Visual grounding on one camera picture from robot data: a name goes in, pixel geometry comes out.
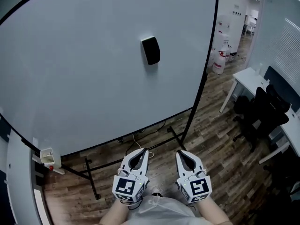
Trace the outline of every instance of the shoe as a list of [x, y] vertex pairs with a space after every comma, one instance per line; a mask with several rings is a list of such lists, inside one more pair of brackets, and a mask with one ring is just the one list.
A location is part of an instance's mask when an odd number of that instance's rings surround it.
[[155, 194], [155, 193], [161, 194], [161, 190], [160, 190], [159, 187], [154, 187], [154, 188], [151, 190], [151, 194]]

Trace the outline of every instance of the whiteboard stand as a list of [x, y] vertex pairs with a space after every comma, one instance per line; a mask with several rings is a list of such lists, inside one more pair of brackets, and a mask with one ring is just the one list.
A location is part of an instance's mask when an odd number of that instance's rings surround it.
[[[3, 18], [1, 18], [0, 19], [0, 25], [8, 18], [8, 17], [10, 17], [18, 8], [20, 8], [23, 4], [25, 4], [26, 2], [28, 2], [29, 0], [22, 0], [21, 2], [19, 2], [15, 7], [13, 7]], [[181, 111], [180, 113], [178, 113], [178, 114], [181, 114], [181, 113], [183, 113], [183, 112], [186, 112], [186, 111], [188, 111], [188, 110], [190, 110], [191, 109], [191, 113], [190, 113], [190, 115], [189, 115], [189, 118], [188, 118], [188, 121], [187, 121], [187, 124], [186, 124], [186, 126], [185, 126], [185, 129], [184, 129], [184, 131], [182, 132], [182, 133], [179, 133], [179, 134], [177, 134], [176, 132], [175, 132], [175, 130], [170, 126], [168, 129], [167, 129], [167, 131], [168, 132], [170, 132], [170, 133], [172, 133], [173, 134], [173, 137], [171, 137], [171, 138], [169, 138], [169, 139], [167, 139], [167, 140], [165, 140], [165, 141], [162, 141], [162, 142], [160, 142], [160, 143], [158, 143], [158, 144], [156, 144], [156, 145], [154, 145], [154, 146], [152, 146], [152, 147], [150, 147], [150, 148], [148, 148], [148, 150], [152, 150], [152, 149], [154, 149], [154, 148], [157, 148], [157, 147], [159, 147], [159, 146], [161, 146], [161, 145], [164, 145], [165, 143], [168, 143], [168, 142], [170, 142], [170, 141], [172, 141], [172, 140], [174, 140], [174, 139], [176, 139], [176, 141], [178, 142], [178, 144], [179, 144], [179, 146], [181, 147], [181, 149], [183, 149], [183, 150], [187, 150], [185, 147], [184, 147], [184, 145], [183, 145], [183, 143], [184, 143], [184, 139], [185, 139], [185, 137], [187, 136], [187, 133], [188, 133], [188, 130], [189, 130], [189, 128], [190, 128], [190, 126], [191, 126], [191, 123], [192, 123], [192, 120], [193, 120], [193, 118], [194, 118], [194, 115], [195, 115], [195, 113], [196, 113], [196, 110], [197, 110], [197, 107], [198, 107], [198, 104], [199, 104], [199, 102], [200, 102], [200, 98], [201, 98], [201, 95], [202, 95], [202, 92], [203, 92], [203, 88], [204, 88], [204, 85], [205, 85], [205, 82], [206, 82], [206, 80], [207, 80], [207, 73], [206, 73], [206, 68], [207, 68], [207, 64], [208, 64], [208, 60], [209, 60], [209, 55], [210, 55], [210, 48], [211, 48], [211, 46], [212, 46], [212, 41], [213, 41], [213, 37], [214, 37], [214, 31], [215, 31], [215, 26], [216, 26], [216, 19], [217, 19], [217, 12], [218, 12], [218, 0], [216, 0], [215, 1], [215, 11], [214, 11], [214, 18], [213, 18], [213, 25], [212, 25], [212, 31], [211, 31], [211, 37], [210, 37], [210, 45], [209, 45], [209, 49], [208, 49], [208, 53], [207, 53], [207, 57], [206, 57], [206, 62], [205, 62], [205, 66], [204, 66], [204, 70], [203, 70], [203, 74], [202, 74], [202, 79], [201, 79], [201, 82], [200, 82], [200, 85], [199, 85], [199, 88], [198, 88], [198, 92], [197, 92], [197, 95], [196, 95], [196, 98], [195, 98], [195, 101], [194, 101], [194, 105], [193, 105], [193, 107], [191, 107], [191, 108], [188, 108], [188, 109], [186, 109], [186, 110], [184, 110], [184, 111]], [[175, 114], [175, 115], [173, 115], [173, 116], [171, 116], [171, 117], [168, 117], [168, 118], [166, 118], [166, 119], [164, 119], [164, 120], [162, 120], [162, 121], [166, 121], [166, 120], [168, 120], [168, 119], [170, 119], [170, 118], [172, 118], [172, 117], [174, 117], [174, 116], [176, 116], [176, 115], [178, 115], [178, 114]], [[24, 143], [27, 147], [29, 147], [30, 149], [32, 149], [34, 152], [36, 152], [36, 155], [35, 155], [35, 161], [38, 161], [38, 159], [40, 158], [40, 149], [38, 149], [36, 146], [34, 146], [31, 142], [29, 142], [26, 138], [24, 138], [3, 116], [2, 116], [2, 114], [0, 113], [0, 117], [1, 117], [1, 119], [3, 119], [9, 126], [10, 126], [10, 128], [17, 134], [17, 135], [19, 135], [20, 137], [21, 137], [21, 141], [22, 141], [22, 143]], [[150, 125], [150, 126], [147, 126], [147, 127], [144, 127], [144, 128], [140, 128], [140, 129], [138, 129], [137, 131], [135, 131], [135, 132], [138, 132], [138, 131], [140, 131], [141, 129], [146, 129], [146, 128], [148, 128], [148, 127], [151, 127], [151, 126], [153, 126], [153, 125], [155, 125], [155, 124], [152, 124], [152, 125]], [[114, 141], [114, 140], [117, 140], [117, 138], [115, 138], [115, 139], [113, 139], [113, 140], [110, 140], [110, 141], [107, 141], [107, 142], [104, 142], [104, 143], [102, 143], [102, 144], [99, 144], [98, 146], [100, 146], [100, 145], [105, 145], [105, 144], [107, 144], [107, 143], [109, 143], [109, 142], [112, 142], [112, 141]], [[98, 169], [101, 169], [101, 168], [104, 168], [104, 167], [108, 167], [108, 166], [111, 166], [111, 165], [113, 165], [113, 164], [117, 164], [117, 163], [120, 163], [120, 162], [122, 162], [122, 160], [123, 159], [119, 159], [119, 160], [116, 160], [116, 161], [113, 161], [113, 162], [110, 162], [110, 163], [108, 163], [108, 164], [105, 164], [105, 165], [101, 165], [101, 166], [97, 166], [97, 167], [93, 167], [93, 168], [90, 168], [90, 164], [92, 163], [92, 161], [91, 160], [88, 160], [88, 159], [85, 159], [85, 163], [86, 163], [86, 170], [84, 170], [84, 171], [80, 171], [80, 172], [78, 172], [78, 171], [76, 171], [76, 170], [74, 170], [74, 169], [72, 169], [72, 168], [70, 168], [70, 167], [68, 167], [68, 166], [66, 166], [66, 165], [64, 165], [64, 164], [61, 164], [61, 168], [62, 169], [64, 169], [64, 170], [67, 170], [67, 171], [69, 171], [70, 173], [73, 173], [73, 174], [75, 174], [75, 175], [77, 175], [77, 176], [80, 176], [80, 177], [82, 177], [82, 178], [85, 178], [85, 179], [87, 179], [87, 180], [89, 180], [90, 181], [90, 184], [91, 184], [91, 187], [92, 187], [92, 190], [93, 190], [93, 192], [94, 192], [94, 195], [95, 195], [95, 198], [96, 198], [96, 200], [98, 200], [98, 199], [100, 199], [100, 195], [97, 193], [97, 191], [96, 191], [96, 188], [95, 188], [95, 185], [94, 185], [94, 181], [93, 181], [93, 177], [92, 177], [92, 175], [91, 175], [91, 172], [92, 171], [95, 171], [95, 170], [98, 170]]]

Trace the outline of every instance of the chair wheel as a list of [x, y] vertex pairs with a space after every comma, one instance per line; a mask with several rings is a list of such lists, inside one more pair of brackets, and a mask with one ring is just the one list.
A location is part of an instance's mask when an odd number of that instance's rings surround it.
[[123, 137], [119, 137], [119, 138], [117, 138], [117, 141], [118, 141], [119, 143], [122, 143], [122, 142], [124, 141], [124, 138], [123, 138]]
[[251, 210], [249, 210], [248, 214], [252, 214], [252, 213], [255, 213], [255, 212], [256, 212], [256, 210], [251, 209]]
[[267, 187], [267, 191], [268, 191], [268, 192], [270, 192], [270, 191], [272, 191], [272, 190], [273, 190], [273, 187], [272, 187], [272, 186]]

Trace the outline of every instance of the cable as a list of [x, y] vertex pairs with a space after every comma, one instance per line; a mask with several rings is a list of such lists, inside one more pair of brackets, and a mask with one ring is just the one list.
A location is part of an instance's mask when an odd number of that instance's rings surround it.
[[134, 134], [132, 134], [132, 137], [133, 137], [134, 142], [135, 142], [137, 145], [139, 145], [140, 148], [142, 148], [142, 147], [140, 146], [140, 144], [135, 140]]
[[[135, 203], [132, 203], [132, 202], [123, 202], [122, 199], [121, 199], [120, 202], [121, 202], [124, 206], [127, 206], [129, 210], [134, 210], [134, 209], [137, 209], [137, 208], [141, 205], [142, 201], [143, 201], [143, 197], [141, 197], [141, 199], [140, 199], [139, 201], [135, 202]], [[136, 205], [138, 202], [139, 202], [140, 204], [139, 204], [136, 208], [130, 209], [130, 206]]]
[[192, 176], [196, 176], [196, 175], [198, 175], [198, 174], [200, 174], [200, 173], [204, 173], [205, 174], [205, 176], [206, 176], [206, 169], [201, 169], [199, 172], [197, 172], [196, 174], [192, 174], [192, 175], [190, 175], [188, 178], [186, 178], [184, 181], [186, 182], [186, 181], [188, 181], [189, 180], [189, 178], [190, 177], [192, 177]]
[[196, 208], [194, 207], [194, 206], [188, 206], [189, 208], [194, 208], [195, 209], [195, 211], [196, 211]]
[[[152, 133], [149, 133], [149, 134], [147, 134], [147, 135], [145, 135], [145, 136], [143, 136], [143, 137], [137, 139], [137, 141], [142, 140], [142, 139], [145, 138], [146, 136], [149, 136], [149, 135], [151, 135], [151, 134], [153, 134], [153, 133], [157, 133], [160, 129], [162, 129], [162, 128], [164, 127], [165, 122], [164, 122], [164, 124], [163, 124], [158, 130], [156, 130], [156, 131], [154, 131], [154, 132], [152, 132]], [[135, 142], [134, 142], [133, 144], [131, 144], [130, 147], [126, 150], [125, 156], [127, 156], [127, 152], [132, 148], [132, 146], [133, 146], [134, 144], [135, 144]]]
[[141, 198], [140, 204], [139, 204], [136, 208], [130, 209], [130, 207], [128, 207], [128, 209], [131, 210], [131, 211], [134, 210], [134, 209], [137, 209], [137, 208], [142, 204], [142, 201], [143, 201], [143, 200], [144, 200], [144, 199]]
[[[119, 169], [118, 169], [118, 175], [119, 175], [119, 173], [120, 173], [121, 171], [127, 172], [125, 169], [119, 168]], [[138, 176], [136, 176], [136, 175], [133, 174], [133, 173], [128, 173], [128, 176], [129, 176], [129, 175], [134, 175], [134, 176], [135, 176], [135, 180], [141, 180], [141, 178], [139, 178]]]

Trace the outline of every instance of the black office chair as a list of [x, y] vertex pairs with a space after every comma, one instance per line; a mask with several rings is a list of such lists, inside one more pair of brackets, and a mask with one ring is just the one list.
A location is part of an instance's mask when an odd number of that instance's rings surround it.
[[286, 190], [289, 195], [300, 191], [300, 187], [292, 191], [296, 182], [300, 181], [300, 157], [298, 157], [292, 148], [289, 148], [279, 157], [274, 158], [272, 166], [263, 166], [263, 169], [272, 174], [272, 184], [267, 188], [272, 191], [277, 188]]
[[[234, 137], [235, 142], [244, 136], [252, 145], [251, 152], [256, 148], [258, 138], [267, 137], [277, 126], [289, 121], [285, 112], [289, 106], [274, 90], [272, 85], [267, 87], [265, 92], [261, 87], [256, 90], [255, 99], [251, 101], [249, 108], [244, 112], [244, 118], [234, 117], [233, 121], [241, 124], [242, 132]], [[260, 120], [258, 129], [253, 123]]]

